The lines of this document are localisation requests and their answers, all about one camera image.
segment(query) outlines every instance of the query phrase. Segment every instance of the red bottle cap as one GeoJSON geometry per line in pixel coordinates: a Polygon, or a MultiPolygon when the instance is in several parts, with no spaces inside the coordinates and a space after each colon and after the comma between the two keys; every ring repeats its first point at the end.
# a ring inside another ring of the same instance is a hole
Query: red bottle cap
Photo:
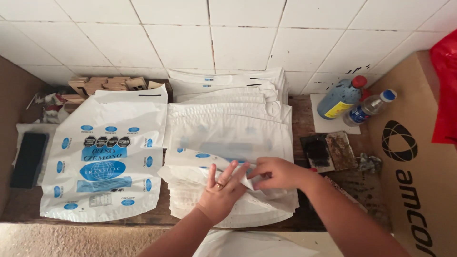
{"type": "Polygon", "coordinates": [[[364,85],[367,84],[367,78],[358,75],[354,79],[352,79],[351,83],[355,88],[362,88],[364,85]]]}

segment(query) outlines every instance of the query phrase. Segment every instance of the stack of plastic bags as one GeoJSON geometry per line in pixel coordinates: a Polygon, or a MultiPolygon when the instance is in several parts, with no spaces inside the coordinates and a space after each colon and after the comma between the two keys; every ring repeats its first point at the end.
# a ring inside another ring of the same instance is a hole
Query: stack of plastic bags
{"type": "MultiPolygon", "coordinates": [[[[218,173],[231,160],[281,157],[293,162],[292,107],[282,69],[238,75],[202,75],[168,70],[175,103],[168,105],[165,165],[158,174],[168,182],[170,210],[187,215],[203,192],[208,167],[218,173]]],[[[263,179],[260,176],[253,180],[263,179]]],[[[252,190],[216,227],[267,225],[290,218],[298,207],[296,190],[252,190]]]]}

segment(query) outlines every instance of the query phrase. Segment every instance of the blue liquid bottle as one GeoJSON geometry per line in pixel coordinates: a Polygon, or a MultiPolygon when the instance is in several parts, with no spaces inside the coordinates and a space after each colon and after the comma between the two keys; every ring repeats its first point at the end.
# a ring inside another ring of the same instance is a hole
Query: blue liquid bottle
{"type": "Polygon", "coordinates": [[[317,105],[317,113],[324,119],[335,119],[359,102],[362,97],[361,88],[366,84],[367,79],[360,75],[352,80],[340,80],[317,105]]]}

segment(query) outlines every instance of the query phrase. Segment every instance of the bottle label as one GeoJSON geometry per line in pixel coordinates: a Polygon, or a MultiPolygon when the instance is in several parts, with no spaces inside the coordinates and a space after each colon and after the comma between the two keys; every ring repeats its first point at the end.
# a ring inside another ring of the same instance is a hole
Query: bottle label
{"type": "Polygon", "coordinates": [[[340,114],[342,114],[347,108],[353,106],[354,104],[347,104],[343,102],[337,103],[333,108],[331,108],[326,114],[324,114],[326,117],[329,118],[336,118],[340,114]]]}
{"type": "Polygon", "coordinates": [[[355,122],[355,123],[362,123],[366,119],[370,118],[371,115],[366,114],[364,111],[362,111],[362,106],[358,105],[356,108],[352,109],[349,112],[349,117],[355,122]]]}

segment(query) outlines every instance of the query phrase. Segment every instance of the woman's left hand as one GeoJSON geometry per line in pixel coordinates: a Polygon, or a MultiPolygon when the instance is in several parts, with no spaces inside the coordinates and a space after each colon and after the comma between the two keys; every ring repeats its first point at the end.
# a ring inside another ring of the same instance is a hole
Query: woman's left hand
{"type": "Polygon", "coordinates": [[[216,183],[216,165],[211,164],[208,173],[208,182],[195,208],[201,210],[213,223],[213,226],[225,219],[232,210],[235,202],[246,192],[247,187],[240,183],[249,169],[250,164],[245,162],[236,172],[237,161],[230,165],[219,176],[216,183]]]}

